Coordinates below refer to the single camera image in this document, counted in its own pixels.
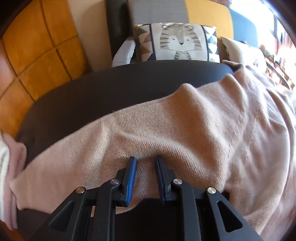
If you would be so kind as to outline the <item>beige knitted sweater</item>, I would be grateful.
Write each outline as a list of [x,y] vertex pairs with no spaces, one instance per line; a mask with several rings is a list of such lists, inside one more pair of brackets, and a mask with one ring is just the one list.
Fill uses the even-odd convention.
[[161,231],[148,220],[161,218],[139,204],[159,195],[158,155],[192,186],[228,192],[264,240],[281,240],[295,219],[295,97],[244,65],[91,122],[34,158],[10,187],[19,210],[52,213],[76,187],[100,186],[135,156],[137,214],[120,237],[157,240]]

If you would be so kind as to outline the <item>tiger print cushion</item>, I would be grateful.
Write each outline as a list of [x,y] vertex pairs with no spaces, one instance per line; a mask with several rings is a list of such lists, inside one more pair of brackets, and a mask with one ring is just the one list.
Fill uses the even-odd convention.
[[216,27],[191,23],[153,23],[134,30],[141,61],[198,60],[220,62]]

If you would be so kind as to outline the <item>folded pink white clothes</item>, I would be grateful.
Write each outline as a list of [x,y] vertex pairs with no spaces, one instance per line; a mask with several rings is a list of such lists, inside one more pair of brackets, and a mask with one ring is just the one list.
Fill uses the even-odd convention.
[[16,230],[16,196],[10,183],[25,166],[27,149],[23,143],[16,142],[9,134],[1,133],[1,221],[10,230]]

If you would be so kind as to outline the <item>deer print cushion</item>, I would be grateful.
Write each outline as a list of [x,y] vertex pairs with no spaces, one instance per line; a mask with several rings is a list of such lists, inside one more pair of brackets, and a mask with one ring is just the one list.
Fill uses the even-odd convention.
[[267,72],[265,56],[259,48],[224,37],[221,41],[230,61],[250,66],[258,72]]

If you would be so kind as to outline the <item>grey yellow blue sofa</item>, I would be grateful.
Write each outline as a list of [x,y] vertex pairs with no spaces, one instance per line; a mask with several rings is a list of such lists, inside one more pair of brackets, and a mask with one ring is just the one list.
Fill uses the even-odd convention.
[[128,11],[132,35],[129,36],[115,54],[112,65],[127,65],[136,60],[134,37],[135,26],[153,23],[191,23],[216,27],[220,62],[229,61],[221,37],[257,47],[255,25],[243,15],[213,1],[128,1]]

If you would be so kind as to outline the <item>wooden side table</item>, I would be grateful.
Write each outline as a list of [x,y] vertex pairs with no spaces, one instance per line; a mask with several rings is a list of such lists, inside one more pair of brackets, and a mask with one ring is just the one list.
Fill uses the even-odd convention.
[[295,84],[292,79],[285,73],[285,71],[280,67],[279,63],[274,60],[274,55],[270,54],[264,45],[260,45],[260,50],[262,51],[265,61],[267,64],[267,73],[275,82],[283,85],[289,90],[293,91]]

